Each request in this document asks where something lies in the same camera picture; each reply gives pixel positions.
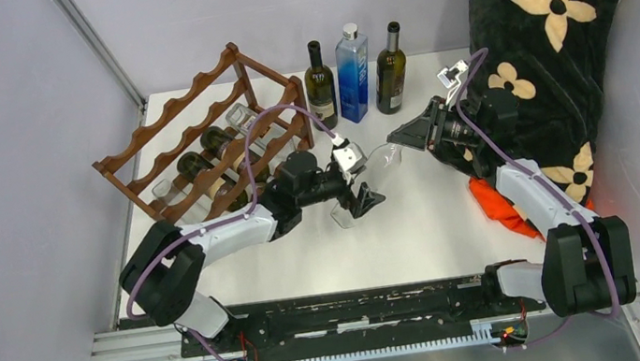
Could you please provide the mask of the clear round glass bottle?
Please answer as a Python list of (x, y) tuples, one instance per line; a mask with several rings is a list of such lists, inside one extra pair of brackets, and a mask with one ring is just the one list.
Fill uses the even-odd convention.
[[(366, 183), (370, 191), (388, 197), (401, 162), (402, 146), (389, 142), (378, 146), (368, 155), (365, 168), (356, 176), (354, 191), (358, 194), (361, 185)], [(330, 216), (342, 229), (353, 228), (362, 221), (362, 218), (353, 218), (349, 210), (342, 209), (339, 204), (333, 207)]]

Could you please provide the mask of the blue square glass bottle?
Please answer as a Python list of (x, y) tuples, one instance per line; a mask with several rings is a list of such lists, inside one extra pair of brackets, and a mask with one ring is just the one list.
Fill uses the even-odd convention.
[(368, 43), (355, 23), (347, 23), (335, 48), (341, 115), (353, 123), (362, 121), (369, 108)]

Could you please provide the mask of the brown wooden wine rack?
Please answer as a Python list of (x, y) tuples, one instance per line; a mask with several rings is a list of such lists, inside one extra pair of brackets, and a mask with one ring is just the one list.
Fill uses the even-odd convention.
[[(153, 165), (146, 175), (128, 183), (124, 183), (116, 177), (116, 173), (122, 167), (143, 152), (146, 145), (150, 144), (171, 122), (183, 114), (195, 99), (209, 89), (230, 68), (236, 71), (237, 79), (233, 82), (227, 97), (210, 104), (202, 121), (185, 127), (178, 134), (178, 143), (172, 150), (161, 152), (153, 158)], [(247, 75), (249, 69), (283, 87), (283, 94), (277, 104), (272, 107), (271, 112), (267, 112), (258, 104), (255, 89)], [(205, 137), (208, 130), (216, 125), (218, 119), (241, 98), (245, 98), (249, 102), (247, 108), (263, 115), (260, 120), (252, 124), (252, 132), (237, 137), (236, 129), (233, 126), (228, 126), (223, 129), (223, 133), (231, 137), (226, 146), (213, 150), (205, 148), (200, 143), (202, 137)], [(239, 168), (238, 160), (240, 158), (250, 159), (252, 157), (244, 151), (244, 148), (253, 146), (268, 133), (273, 125), (282, 128), (283, 132), (269, 141), (267, 149), (259, 155), (257, 162), (252, 165), (251, 169), (255, 177), (263, 174), (273, 175), (275, 169), (270, 167), (271, 159), (281, 153), (287, 143), (294, 139), (298, 140), (297, 149), (299, 151), (307, 151), (313, 147), (313, 125), (310, 117), (299, 112), (293, 115), (290, 121), (282, 118), (287, 105), (291, 104), (301, 108), (307, 105), (301, 78), (294, 76), (286, 78), (270, 67), (266, 67), (241, 53), (236, 44), (228, 43), (219, 55), (219, 61), (214, 69), (196, 74), (188, 92), (181, 97), (170, 98), (164, 104), (160, 117), (154, 123), (136, 129), (131, 135), (129, 145), (123, 152), (113, 156), (109, 155), (99, 162), (94, 162), (92, 167), (156, 222), (166, 221), (176, 224), (207, 192), (212, 193), (209, 197), (211, 209), (208, 210), (204, 219), (218, 218), (229, 211), (246, 191), (250, 189), (255, 191), (256, 180), (251, 180), (247, 184), (241, 182), (233, 184), (230, 182), (229, 173), (235, 172)], [(157, 198), (150, 202), (144, 201), (141, 195), (146, 188), (153, 185), (153, 182), (159, 179), (169, 166), (177, 166), (188, 152), (202, 155), (204, 160), (212, 164), (213, 167), (202, 167), (195, 175), (187, 176), (179, 173), (172, 179), (177, 188), (191, 188), (187, 197), (173, 205), (163, 203)]]

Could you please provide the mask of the green wine bottle brown label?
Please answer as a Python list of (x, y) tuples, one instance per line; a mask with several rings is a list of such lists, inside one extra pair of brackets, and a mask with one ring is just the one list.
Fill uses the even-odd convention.
[[(214, 165), (198, 152), (186, 152), (178, 160), (176, 168), (178, 173), (185, 179), (195, 182), (200, 175), (214, 169)], [(222, 199), (227, 195), (236, 186), (236, 184), (236, 181), (233, 180), (232, 177), (223, 173), (209, 186), (205, 191), (205, 195), (212, 202), (217, 202), (217, 200)], [(229, 212), (237, 211), (238, 209), (244, 208), (248, 202), (249, 196), (246, 192), (240, 192), (226, 210)]]

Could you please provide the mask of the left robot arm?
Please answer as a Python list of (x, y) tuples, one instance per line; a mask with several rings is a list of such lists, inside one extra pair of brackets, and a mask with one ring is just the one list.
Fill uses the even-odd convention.
[(367, 162), (356, 144), (344, 141), (331, 156), (320, 169), (311, 152), (288, 155), (276, 177), (244, 209), (186, 226), (155, 222), (119, 278), (128, 294), (128, 317), (135, 318), (133, 309), (140, 307), (157, 326), (195, 331), (217, 353), (232, 349), (238, 331), (230, 311), (196, 289), (204, 267), (286, 236), (302, 221), (305, 207), (334, 199), (359, 219), (385, 202), (367, 183), (355, 185)]

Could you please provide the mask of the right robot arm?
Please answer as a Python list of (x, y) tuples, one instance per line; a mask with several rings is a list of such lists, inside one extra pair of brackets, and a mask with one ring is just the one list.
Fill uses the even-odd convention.
[(599, 217), (565, 194), (532, 159), (517, 158), (517, 108), (516, 97), (500, 88), (452, 108), (433, 96), (422, 113), (386, 139), (435, 158), (452, 145), (468, 148), (477, 176), (523, 210), (545, 238), (542, 263), (517, 259), (487, 266), (480, 294), (490, 312), (506, 313), (521, 297), (545, 302), (559, 317), (634, 302), (626, 223), (617, 216)]

